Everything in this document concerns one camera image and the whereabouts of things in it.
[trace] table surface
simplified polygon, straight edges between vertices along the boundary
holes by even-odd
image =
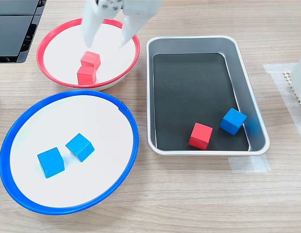
[[[81,17],[83,6],[49,0],[27,61],[0,64],[0,148],[26,109],[69,90],[43,75],[36,51],[49,31]],[[218,34],[240,46],[271,140],[269,173],[232,173],[227,157],[160,157],[147,145],[146,42]],[[139,127],[139,153],[127,179],[102,203],[68,216],[19,206],[0,179],[0,233],[301,233],[301,137],[263,68],[301,57],[301,1],[167,0],[138,37],[137,64],[125,82],[106,90],[129,107]]]

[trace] wooden block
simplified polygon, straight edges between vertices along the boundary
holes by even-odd
[[[80,67],[77,72],[78,85],[95,84],[97,80],[96,69],[94,67]]]
[[[64,161],[57,147],[45,151],[38,156],[45,177],[49,178],[64,171]]]
[[[87,51],[81,58],[83,67],[94,67],[96,70],[101,65],[100,55]]]
[[[196,123],[190,136],[189,145],[202,150],[207,149],[212,131],[211,127]]]
[[[231,108],[228,113],[224,116],[220,127],[231,135],[235,135],[241,128],[247,116],[243,113]]]
[[[66,147],[74,154],[81,162],[84,161],[93,151],[93,145],[80,133],[70,140]]]

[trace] blue cube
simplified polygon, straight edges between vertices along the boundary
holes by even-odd
[[[236,109],[231,108],[224,116],[220,127],[231,135],[235,135],[246,119],[246,115],[237,111]]]
[[[70,140],[66,147],[74,154],[81,162],[84,161],[93,151],[93,145],[80,133]]]
[[[64,171],[64,161],[57,147],[45,151],[37,157],[46,178]]]

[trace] black device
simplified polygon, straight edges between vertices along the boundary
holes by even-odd
[[[25,62],[46,0],[0,0],[0,63]]]

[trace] tape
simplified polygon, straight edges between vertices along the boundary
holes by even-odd
[[[233,173],[266,173],[271,171],[265,154],[249,157],[229,157],[228,161]]]
[[[282,99],[294,121],[294,124],[301,136],[301,103],[292,91],[285,74],[289,73],[297,63],[264,65],[264,69],[269,73],[275,82]]]

